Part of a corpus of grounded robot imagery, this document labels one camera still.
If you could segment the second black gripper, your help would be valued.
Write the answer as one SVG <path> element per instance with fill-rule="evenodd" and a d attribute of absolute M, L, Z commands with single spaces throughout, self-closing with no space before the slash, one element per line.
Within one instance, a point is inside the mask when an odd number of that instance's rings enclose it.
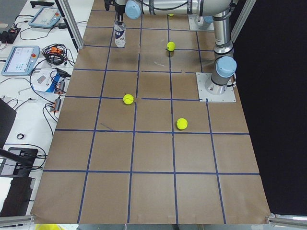
<path fill-rule="evenodd" d="M 115 11 L 118 13 L 118 25 L 122 26 L 123 22 L 123 14 L 125 13 L 125 6 L 127 4 L 127 0 L 104 0 L 104 7 L 106 11 L 110 10 L 110 6 L 115 7 Z"/>

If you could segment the tennis ball near arm base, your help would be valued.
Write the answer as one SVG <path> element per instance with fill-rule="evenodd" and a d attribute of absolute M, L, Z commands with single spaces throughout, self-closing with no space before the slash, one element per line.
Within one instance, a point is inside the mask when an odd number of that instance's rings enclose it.
<path fill-rule="evenodd" d="M 173 41 L 170 41 L 166 45 L 166 50 L 173 52 L 176 49 L 176 44 Z"/>

